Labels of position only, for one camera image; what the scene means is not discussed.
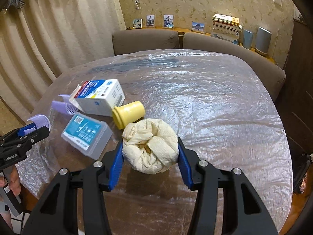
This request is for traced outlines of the left hand with grey brace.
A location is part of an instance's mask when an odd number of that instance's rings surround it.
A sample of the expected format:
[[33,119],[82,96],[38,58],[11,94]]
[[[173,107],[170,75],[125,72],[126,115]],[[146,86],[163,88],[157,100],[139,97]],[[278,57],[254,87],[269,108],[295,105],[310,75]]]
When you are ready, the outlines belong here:
[[16,166],[12,167],[12,172],[10,173],[10,179],[8,181],[10,185],[10,189],[14,193],[15,196],[18,196],[21,192],[21,184],[20,184],[20,177],[17,171]]

